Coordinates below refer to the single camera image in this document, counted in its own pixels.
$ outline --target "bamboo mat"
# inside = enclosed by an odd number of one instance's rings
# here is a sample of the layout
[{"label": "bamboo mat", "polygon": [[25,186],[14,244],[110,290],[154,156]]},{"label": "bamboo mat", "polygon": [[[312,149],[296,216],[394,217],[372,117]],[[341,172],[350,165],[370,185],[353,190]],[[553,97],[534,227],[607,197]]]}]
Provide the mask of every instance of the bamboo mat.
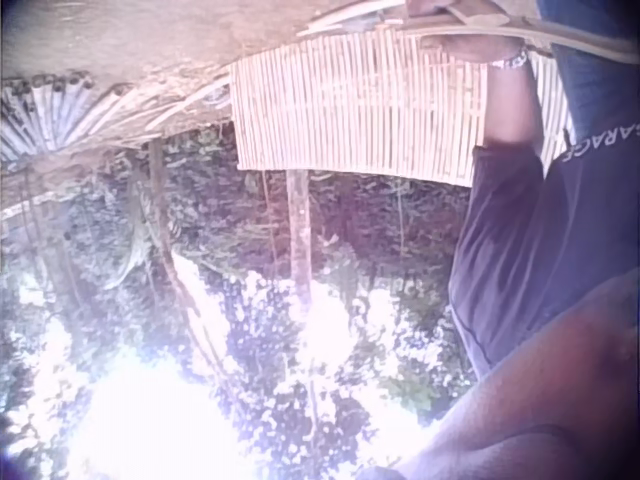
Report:
[{"label": "bamboo mat", "polygon": [[[553,60],[532,54],[548,167],[570,127]],[[392,30],[322,36],[231,66],[242,170],[313,169],[470,186],[486,67]]]}]

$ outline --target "shirt sleeve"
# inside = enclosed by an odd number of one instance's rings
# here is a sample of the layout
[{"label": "shirt sleeve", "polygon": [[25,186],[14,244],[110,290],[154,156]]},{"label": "shirt sleeve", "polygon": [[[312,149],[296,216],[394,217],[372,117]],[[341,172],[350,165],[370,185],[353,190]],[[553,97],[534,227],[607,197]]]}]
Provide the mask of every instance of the shirt sleeve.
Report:
[{"label": "shirt sleeve", "polygon": [[475,320],[488,321],[479,310],[501,294],[500,285],[508,284],[507,272],[519,255],[544,172],[540,159],[528,149],[476,147],[473,157],[471,198],[456,247],[449,296],[463,330],[482,337],[478,329],[491,326],[477,325]]}]

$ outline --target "man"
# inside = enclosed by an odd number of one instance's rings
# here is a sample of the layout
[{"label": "man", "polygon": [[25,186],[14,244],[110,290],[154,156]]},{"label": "man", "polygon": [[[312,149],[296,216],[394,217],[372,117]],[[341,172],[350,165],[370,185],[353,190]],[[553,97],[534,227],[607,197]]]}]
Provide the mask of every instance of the man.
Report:
[{"label": "man", "polygon": [[[452,3],[407,7],[426,14]],[[630,5],[538,0],[545,20],[637,41]],[[639,69],[554,47],[576,143],[545,178],[523,42],[452,37],[441,46],[490,65],[485,137],[450,282],[479,383],[420,454],[363,478],[640,478]]]}]

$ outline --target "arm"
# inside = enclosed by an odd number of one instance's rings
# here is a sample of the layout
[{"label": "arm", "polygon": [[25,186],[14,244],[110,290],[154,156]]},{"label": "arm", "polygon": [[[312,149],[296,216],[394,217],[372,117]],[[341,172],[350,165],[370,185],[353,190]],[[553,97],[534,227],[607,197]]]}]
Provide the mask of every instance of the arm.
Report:
[{"label": "arm", "polygon": [[488,67],[484,146],[531,147],[542,150],[544,130],[531,63],[519,68]]}]

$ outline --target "bamboo stick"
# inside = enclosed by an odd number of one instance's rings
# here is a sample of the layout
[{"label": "bamboo stick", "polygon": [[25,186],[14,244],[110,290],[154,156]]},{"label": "bamboo stick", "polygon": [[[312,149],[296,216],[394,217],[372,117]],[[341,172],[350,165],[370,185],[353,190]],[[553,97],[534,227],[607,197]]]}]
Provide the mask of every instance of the bamboo stick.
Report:
[{"label": "bamboo stick", "polygon": [[56,137],[53,134],[53,83],[55,82],[56,77],[53,75],[45,75],[44,77],[44,102],[46,105],[45,110],[45,129],[47,130],[47,136],[51,138],[51,142],[53,144],[53,149],[57,150],[56,145]]},{"label": "bamboo stick", "polygon": [[85,135],[96,122],[96,118],[107,112],[124,95],[125,90],[125,85],[117,85],[106,95],[103,95],[69,132],[65,139],[65,145],[70,145]]},{"label": "bamboo stick", "polygon": [[56,147],[62,147],[62,142],[59,141],[58,132],[60,130],[60,110],[62,108],[62,100],[64,98],[65,79],[56,78],[53,82],[53,90],[51,92],[51,126],[53,130],[53,139],[56,142]]},{"label": "bamboo stick", "polygon": [[18,121],[16,121],[16,113],[9,110],[9,106],[6,104],[2,104],[2,134],[9,138],[17,137],[15,142],[18,142],[19,145],[22,146],[25,153],[30,155],[34,155],[36,153],[36,148],[29,136],[25,133],[24,126],[21,126]]},{"label": "bamboo stick", "polygon": [[47,129],[47,109],[49,105],[45,99],[45,78],[43,75],[37,75],[33,77],[31,81],[31,91],[33,94],[33,103],[35,106],[35,114],[40,126],[40,133],[44,139],[45,147],[48,151],[55,151],[55,143],[51,138],[50,132]]},{"label": "bamboo stick", "polygon": [[11,145],[18,155],[22,156],[30,153],[29,146],[11,124],[5,112],[2,112],[2,138]]},{"label": "bamboo stick", "polygon": [[71,122],[74,121],[71,119],[72,112],[78,103],[78,95],[83,88],[83,84],[82,76],[78,73],[71,74],[66,82],[60,114],[58,116],[59,126],[57,139],[60,145],[64,145],[64,137],[69,131]]},{"label": "bamboo stick", "polygon": [[137,88],[132,88],[131,90],[129,90],[125,95],[123,95],[122,97],[120,97],[112,106],[111,108],[109,108],[106,113],[102,116],[102,118],[100,118],[96,124],[91,127],[91,129],[89,130],[89,135],[93,135],[94,133],[96,133],[98,130],[100,130],[100,127],[102,127],[106,122],[109,121],[109,119],[111,119],[111,117],[113,117],[113,115],[120,110],[124,105],[127,105],[128,103],[131,102],[131,100],[138,95],[139,91]]},{"label": "bamboo stick", "polygon": [[0,140],[0,152],[2,153],[2,156],[7,159],[7,161],[18,161],[18,155],[13,151],[13,148],[7,143],[4,137],[2,137],[2,139]]},{"label": "bamboo stick", "polygon": [[192,103],[197,102],[198,100],[202,100],[204,97],[206,97],[210,93],[215,92],[216,90],[224,87],[225,85],[229,85],[230,81],[231,81],[231,77],[229,73],[225,72],[224,75],[216,78],[212,83],[210,83],[209,85],[205,85],[201,89],[197,90],[195,93],[192,93],[175,107],[172,107],[166,112],[160,114],[157,118],[149,122],[147,126],[144,128],[144,130],[146,132],[148,132],[149,130],[153,130],[158,125],[166,121],[169,117],[172,117],[176,113],[181,112]]},{"label": "bamboo stick", "polygon": [[431,35],[500,35],[520,37],[554,43],[573,48],[614,62],[640,64],[640,54],[634,42],[613,39],[584,32],[552,22],[531,18],[510,17],[510,22],[501,26],[465,25],[451,15],[410,18],[400,27],[410,36]]},{"label": "bamboo stick", "polygon": [[47,144],[44,141],[42,126],[40,125],[40,119],[38,118],[38,112],[36,110],[36,104],[33,98],[33,89],[29,87],[27,90],[25,90],[22,94],[22,98],[24,99],[25,113],[29,117],[29,123],[34,134],[36,135],[38,147],[40,148],[40,151],[46,152]]}]

